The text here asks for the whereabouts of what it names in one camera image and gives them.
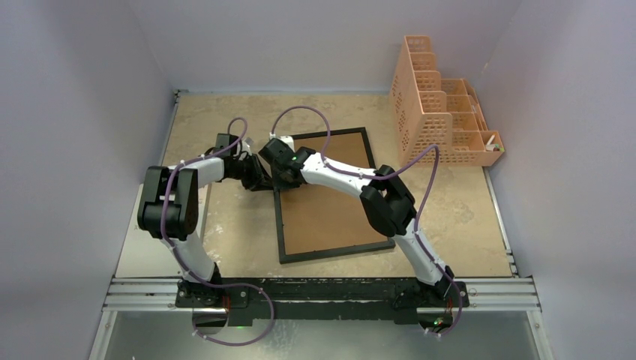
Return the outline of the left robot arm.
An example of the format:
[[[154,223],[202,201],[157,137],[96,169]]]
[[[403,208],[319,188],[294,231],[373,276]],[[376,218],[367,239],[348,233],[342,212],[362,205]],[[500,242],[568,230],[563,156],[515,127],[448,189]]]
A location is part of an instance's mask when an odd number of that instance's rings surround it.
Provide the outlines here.
[[[185,284],[206,307],[221,302],[225,285],[218,266],[197,235],[199,189],[224,179],[241,182],[247,191],[270,191],[267,174],[249,144],[230,133],[217,135],[215,145],[199,157],[176,166],[150,166],[139,198],[137,223],[165,244],[175,257]]]

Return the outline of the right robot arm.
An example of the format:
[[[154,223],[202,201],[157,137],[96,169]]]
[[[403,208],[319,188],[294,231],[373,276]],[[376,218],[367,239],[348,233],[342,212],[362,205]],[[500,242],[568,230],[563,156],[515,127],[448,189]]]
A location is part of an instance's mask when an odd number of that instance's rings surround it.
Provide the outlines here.
[[[451,269],[437,255],[419,226],[421,210],[390,166],[379,169],[351,166],[330,159],[312,148],[293,150],[272,137],[259,151],[275,180],[297,188],[320,185],[360,200],[370,226],[399,246],[421,284],[422,298],[439,305],[454,290],[461,292]]]

